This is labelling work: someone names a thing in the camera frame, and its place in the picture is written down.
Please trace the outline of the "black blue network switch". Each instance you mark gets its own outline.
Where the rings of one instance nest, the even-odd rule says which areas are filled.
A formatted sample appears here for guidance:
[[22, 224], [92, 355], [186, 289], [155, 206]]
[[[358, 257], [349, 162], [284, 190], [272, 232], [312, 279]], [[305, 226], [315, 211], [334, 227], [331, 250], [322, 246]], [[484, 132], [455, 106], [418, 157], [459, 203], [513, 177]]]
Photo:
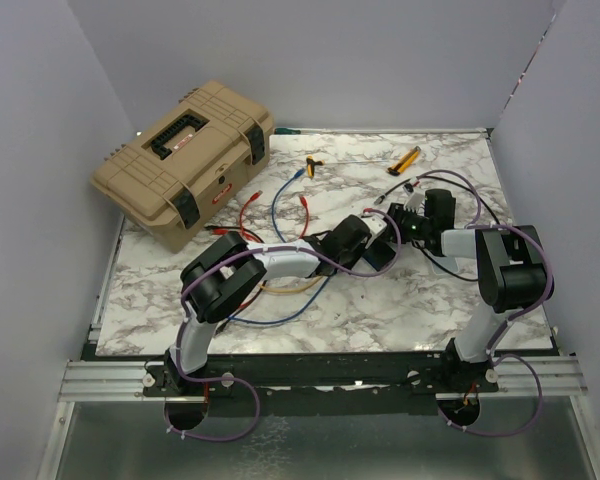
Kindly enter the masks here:
[[363, 259], [376, 272], [387, 267], [395, 258], [394, 248], [387, 242], [377, 239], [363, 254]]

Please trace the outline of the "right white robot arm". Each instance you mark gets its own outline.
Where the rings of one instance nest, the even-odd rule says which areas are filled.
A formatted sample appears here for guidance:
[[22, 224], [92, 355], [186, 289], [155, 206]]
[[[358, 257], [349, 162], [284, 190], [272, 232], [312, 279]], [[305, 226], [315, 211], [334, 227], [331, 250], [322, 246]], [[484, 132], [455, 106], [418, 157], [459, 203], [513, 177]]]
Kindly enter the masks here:
[[553, 273], [535, 227], [494, 224], [457, 229], [456, 199], [450, 191], [405, 189], [407, 202], [389, 207], [400, 234], [389, 233], [388, 240], [410, 243], [436, 258], [476, 262], [481, 300], [466, 327], [447, 344], [439, 367], [440, 382], [461, 391], [492, 367], [492, 354], [514, 321], [551, 297]]

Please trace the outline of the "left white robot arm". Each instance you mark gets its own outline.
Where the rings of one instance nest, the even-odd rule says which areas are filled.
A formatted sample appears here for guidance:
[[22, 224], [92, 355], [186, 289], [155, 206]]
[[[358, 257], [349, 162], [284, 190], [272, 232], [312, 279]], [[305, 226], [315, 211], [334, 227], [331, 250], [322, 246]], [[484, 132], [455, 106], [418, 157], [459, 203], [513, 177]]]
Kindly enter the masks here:
[[365, 213], [346, 217], [323, 235], [294, 242], [249, 242], [235, 231], [221, 236], [180, 275], [184, 320], [165, 360], [169, 387], [182, 395], [198, 388], [217, 324], [262, 282], [350, 270], [385, 228], [384, 220]]

